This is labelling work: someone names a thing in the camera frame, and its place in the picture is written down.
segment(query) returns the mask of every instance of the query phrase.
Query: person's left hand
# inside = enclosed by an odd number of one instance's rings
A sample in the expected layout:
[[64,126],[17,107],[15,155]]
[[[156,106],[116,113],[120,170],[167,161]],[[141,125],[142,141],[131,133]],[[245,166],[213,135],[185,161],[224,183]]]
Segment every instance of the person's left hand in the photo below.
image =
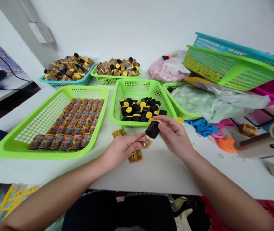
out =
[[143,148],[143,145],[136,141],[145,135],[145,133],[139,133],[136,136],[115,137],[100,157],[104,166],[111,170],[127,160],[135,149]]

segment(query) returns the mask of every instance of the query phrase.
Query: green plastic basket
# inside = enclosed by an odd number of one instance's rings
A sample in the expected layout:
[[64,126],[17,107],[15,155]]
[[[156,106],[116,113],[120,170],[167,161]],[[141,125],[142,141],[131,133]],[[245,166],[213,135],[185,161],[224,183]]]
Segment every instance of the green plastic basket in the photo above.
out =
[[123,115],[120,110],[121,105],[119,101],[121,99],[126,99],[127,97],[137,100],[141,100],[145,97],[153,97],[155,100],[161,102],[161,110],[167,111],[168,116],[171,116],[176,120],[178,119],[167,94],[158,81],[124,78],[118,80],[111,101],[109,117],[115,124],[129,128],[147,128],[149,126],[149,122],[122,121]]
[[139,69],[139,75],[138,76],[134,76],[134,77],[124,77],[124,76],[110,76],[110,75],[96,75],[94,74],[95,70],[97,69],[97,67],[95,66],[95,68],[91,71],[91,76],[95,77],[96,80],[98,81],[98,83],[100,85],[109,85],[109,86],[115,86],[117,81],[119,79],[131,79],[131,80],[136,80],[138,78],[141,77],[141,70]]
[[202,118],[202,115],[198,115],[195,113],[190,113],[188,111],[185,111],[183,107],[181,107],[178,102],[173,98],[173,96],[170,94],[170,92],[167,90],[169,87],[172,87],[173,89],[176,89],[180,86],[183,86],[185,84],[188,84],[186,82],[179,82],[179,83],[165,83],[163,84],[163,89],[165,90],[166,94],[168,95],[175,111],[178,117],[183,118],[184,120],[194,120]]
[[[47,133],[72,98],[105,100],[89,144],[84,149],[75,152],[27,149],[36,134]],[[84,156],[95,144],[103,122],[108,98],[109,89],[106,87],[66,86],[60,88],[0,141],[0,157],[14,159],[76,159]]]
[[64,86],[70,86],[70,85],[79,85],[79,86],[87,86],[91,79],[92,76],[90,75],[91,70],[93,70],[93,68],[96,66],[95,63],[92,64],[90,70],[88,71],[88,73],[80,80],[75,80],[75,81],[54,81],[54,80],[46,80],[45,79],[45,75],[42,75],[39,78],[40,82],[44,82],[49,84],[50,86],[52,86],[55,90],[58,90],[61,87]]
[[274,79],[274,67],[261,61],[187,46],[184,66],[218,85],[248,91]]

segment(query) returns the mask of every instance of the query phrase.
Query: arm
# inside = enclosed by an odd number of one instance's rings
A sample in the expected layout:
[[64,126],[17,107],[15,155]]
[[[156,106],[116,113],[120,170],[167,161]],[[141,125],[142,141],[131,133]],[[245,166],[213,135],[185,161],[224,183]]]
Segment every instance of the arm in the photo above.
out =
[[223,220],[234,230],[274,230],[274,218],[248,193],[193,148],[186,130],[175,119],[158,115],[160,135],[169,150],[190,170],[195,182]]
[[0,231],[45,230],[63,215],[98,178],[143,148],[137,136],[116,137],[95,160],[52,180],[20,204],[0,223]]

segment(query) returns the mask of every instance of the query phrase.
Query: clear plastic bag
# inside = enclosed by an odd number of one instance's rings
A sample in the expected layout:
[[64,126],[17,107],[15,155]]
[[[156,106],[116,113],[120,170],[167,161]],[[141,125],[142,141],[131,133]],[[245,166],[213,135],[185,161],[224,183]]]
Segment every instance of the clear plastic bag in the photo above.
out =
[[270,102],[269,96],[254,94],[219,96],[189,84],[176,88],[171,95],[184,110],[200,114],[210,123],[219,123],[230,117],[245,116],[252,109],[262,109]]
[[181,82],[190,71],[183,65],[187,51],[175,51],[171,59],[157,59],[149,68],[150,79],[163,82]]

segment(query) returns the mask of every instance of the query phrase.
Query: power cord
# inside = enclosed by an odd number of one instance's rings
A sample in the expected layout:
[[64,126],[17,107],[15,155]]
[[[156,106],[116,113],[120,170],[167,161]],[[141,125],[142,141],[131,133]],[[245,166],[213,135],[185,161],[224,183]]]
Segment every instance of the power cord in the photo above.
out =
[[9,65],[2,57],[0,57],[0,59],[2,59],[2,61],[4,61],[4,62],[8,65],[8,67],[9,67],[9,69],[11,70],[12,74],[15,75],[16,78],[19,78],[19,79],[21,79],[21,80],[27,81],[29,84],[31,84],[29,80],[22,79],[22,78],[18,77],[18,76],[13,72],[13,70],[12,70],[11,67],[10,67],[10,65]]
[[34,92],[31,91],[31,90],[23,89],[23,88],[17,88],[17,89],[4,89],[4,88],[1,88],[1,87],[0,87],[0,89],[1,89],[1,90],[26,90],[26,91],[30,91],[31,93],[34,93]]

